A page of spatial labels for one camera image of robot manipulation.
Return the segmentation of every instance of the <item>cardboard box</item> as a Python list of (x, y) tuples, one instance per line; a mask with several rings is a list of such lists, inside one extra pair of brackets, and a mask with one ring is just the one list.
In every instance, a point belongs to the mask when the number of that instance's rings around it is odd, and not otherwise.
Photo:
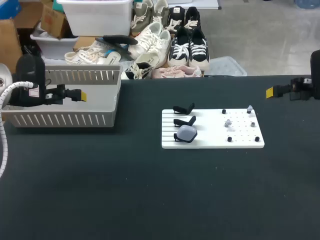
[(5, 64), (10, 72), (16, 72), (16, 64), (22, 56), (17, 29), (12, 19), (0, 21), (0, 63)]
[(50, 0), (41, 0), (43, 3), (43, 12), (41, 17), (41, 28), (51, 36), (62, 39), (70, 31), (70, 26), (66, 15), (53, 10), (53, 2)]
[(16, 72), (16, 64), (22, 56), (20, 43), (30, 39), (30, 31), (42, 15), (42, 3), (21, 2), (21, 11), (14, 19), (0, 20), (0, 63)]
[(98, 38), (97, 36), (80, 36), (78, 41), (76, 41), (73, 46), (73, 51), (78, 51), (79, 48), (88, 47), (94, 43), (94, 41)]

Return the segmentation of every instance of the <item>black clip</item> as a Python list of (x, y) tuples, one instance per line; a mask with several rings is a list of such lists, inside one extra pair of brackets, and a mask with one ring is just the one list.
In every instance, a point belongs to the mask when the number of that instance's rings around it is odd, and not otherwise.
[(173, 111), (174, 111), (174, 113), (177, 112), (179, 114), (189, 115), (194, 108), (195, 108), (195, 103), (193, 102), (190, 104), (188, 109), (180, 107), (180, 106), (173, 106)]
[(182, 125), (188, 125), (190, 127), (192, 127), (192, 125), (195, 123), (195, 121), (197, 120), (196, 116), (193, 116), (189, 122), (187, 121), (182, 121), (180, 119), (174, 119), (173, 123), (175, 127), (181, 127)]

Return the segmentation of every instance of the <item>black and white sneaker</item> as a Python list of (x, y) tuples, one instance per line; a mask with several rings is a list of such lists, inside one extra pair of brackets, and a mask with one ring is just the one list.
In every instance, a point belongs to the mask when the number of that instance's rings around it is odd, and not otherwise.
[(189, 61), (189, 34), (187, 29), (180, 27), (172, 40), (170, 53), (168, 55), (168, 65), (188, 66)]
[(185, 9), (181, 6), (175, 6), (169, 9), (168, 26), (165, 27), (173, 38), (180, 27), (185, 25)]
[(209, 50), (204, 33), (200, 28), (196, 28), (190, 38), (190, 60), (189, 66), (199, 67), (201, 71), (209, 69)]
[(185, 14), (185, 26), (186, 29), (193, 32), (196, 28), (201, 29), (200, 13), (195, 6), (189, 7)]
[(158, 65), (159, 61), (156, 52), (142, 54), (121, 74), (121, 79), (144, 79)]

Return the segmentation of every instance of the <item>black tablecloth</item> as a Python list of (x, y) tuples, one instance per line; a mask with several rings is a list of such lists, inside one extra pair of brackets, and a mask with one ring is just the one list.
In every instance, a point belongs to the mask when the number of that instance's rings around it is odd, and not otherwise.
[[(112, 129), (6, 124), (2, 240), (316, 240), (320, 101), (266, 99), (291, 76), (123, 82)], [(252, 105), (263, 149), (169, 150), (163, 109)]]

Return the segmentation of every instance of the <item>metal basket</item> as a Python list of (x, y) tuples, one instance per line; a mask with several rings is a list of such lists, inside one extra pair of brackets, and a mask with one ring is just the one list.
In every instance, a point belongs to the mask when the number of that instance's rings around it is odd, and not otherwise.
[(48, 89), (65, 84), (81, 89), (87, 102), (66, 98), (62, 105), (6, 106), (2, 115), (17, 128), (113, 127), (121, 86), (120, 65), (47, 65)]

